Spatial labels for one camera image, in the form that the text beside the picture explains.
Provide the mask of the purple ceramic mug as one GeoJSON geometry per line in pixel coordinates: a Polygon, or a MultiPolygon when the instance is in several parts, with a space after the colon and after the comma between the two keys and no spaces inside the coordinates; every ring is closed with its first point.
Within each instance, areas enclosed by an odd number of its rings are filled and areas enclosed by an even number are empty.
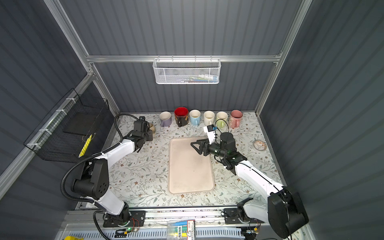
{"type": "Polygon", "coordinates": [[[161,120],[161,127],[169,127],[172,124],[172,114],[170,112],[162,112],[159,115],[161,120]]]}

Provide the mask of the light blue mug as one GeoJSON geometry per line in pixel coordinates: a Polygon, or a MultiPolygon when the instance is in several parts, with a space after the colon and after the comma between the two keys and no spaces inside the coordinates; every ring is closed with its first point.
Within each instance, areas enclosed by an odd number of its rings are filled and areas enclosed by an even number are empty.
{"type": "Polygon", "coordinates": [[[193,126],[198,126],[201,121],[201,112],[199,110],[190,111],[190,122],[193,126]]]}

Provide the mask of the light green mug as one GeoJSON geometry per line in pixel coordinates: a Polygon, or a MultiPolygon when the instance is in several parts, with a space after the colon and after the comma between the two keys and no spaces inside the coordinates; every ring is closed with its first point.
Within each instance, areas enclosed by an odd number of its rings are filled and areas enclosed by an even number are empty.
{"type": "Polygon", "coordinates": [[[216,126],[220,129],[224,128],[227,126],[227,121],[228,121],[228,114],[226,112],[218,112],[217,113],[217,121],[216,121],[216,126]]]}

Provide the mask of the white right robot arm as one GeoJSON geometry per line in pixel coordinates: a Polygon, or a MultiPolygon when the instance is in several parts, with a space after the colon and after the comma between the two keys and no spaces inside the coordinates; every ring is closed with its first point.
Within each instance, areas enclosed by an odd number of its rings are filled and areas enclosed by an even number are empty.
{"type": "Polygon", "coordinates": [[[284,186],[256,169],[248,159],[237,151],[236,141],[231,133],[222,133],[220,142],[215,137],[200,139],[191,143],[199,155],[220,158],[225,169],[246,181],[267,200],[263,204],[247,198],[237,204],[238,219],[244,223],[261,221],[268,223],[282,239],[309,223],[309,217],[300,194],[284,186]]]}

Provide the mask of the black floral mug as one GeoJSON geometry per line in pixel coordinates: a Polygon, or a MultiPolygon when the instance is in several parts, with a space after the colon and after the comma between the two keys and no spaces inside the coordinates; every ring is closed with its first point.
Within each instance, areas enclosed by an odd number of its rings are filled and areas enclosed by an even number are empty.
{"type": "Polygon", "coordinates": [[[184,127],[189,122],[189,111],[185,107],[178,107],[174,111],[175,121],[179,128],[184,127]]]}

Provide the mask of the pink ceramic mug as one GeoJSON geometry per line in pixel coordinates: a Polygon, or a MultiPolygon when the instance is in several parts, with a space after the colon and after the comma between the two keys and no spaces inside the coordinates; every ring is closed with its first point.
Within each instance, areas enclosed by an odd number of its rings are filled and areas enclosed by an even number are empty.
{"type": "Polygon", "coordinates": [[[235,129],[240,126],[243,113],[240,110],[232,110],[230,115],[230,127],[235,129]]]}

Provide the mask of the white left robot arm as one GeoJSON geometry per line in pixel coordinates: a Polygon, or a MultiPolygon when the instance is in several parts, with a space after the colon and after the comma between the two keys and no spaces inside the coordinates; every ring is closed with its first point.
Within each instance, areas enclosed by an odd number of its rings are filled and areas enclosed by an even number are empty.
{"type": "Polygon", "coordinates": [[[63,176],[60,189],[65,198],[76,202],[91,203],[112,219],[116,225],[124,226],[131,220],[129,206],[110,189],[109,169],[123,157],[139,152],[146,142],[152,141],[153,131],[150,130],[150,123],[147,122],[146,117],[135,117],[131,114],[116,115],[114,127],[120,140],[115,145],[83,158],[72,166],[63,176]],[[134,128],[125,136],[117,124],[117,120],[121,116],[135,119],[134,128]],[[71,191],[80,195],[79,198],[68,194],[65,187],[68,176],[77,167],[82,167],[83,170],[80,177],[74,179],[71,191]]]}

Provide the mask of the white ceramic mug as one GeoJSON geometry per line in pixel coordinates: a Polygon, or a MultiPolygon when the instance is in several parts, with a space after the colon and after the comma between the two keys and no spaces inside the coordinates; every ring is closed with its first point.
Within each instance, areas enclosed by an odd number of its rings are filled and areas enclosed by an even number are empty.
{"type": "Polygon", "coordinates": [[[215,113],[212,111],[205,111],[204,112],[204,124],[206,126],[213,125],[215,123],[215,113]]]}

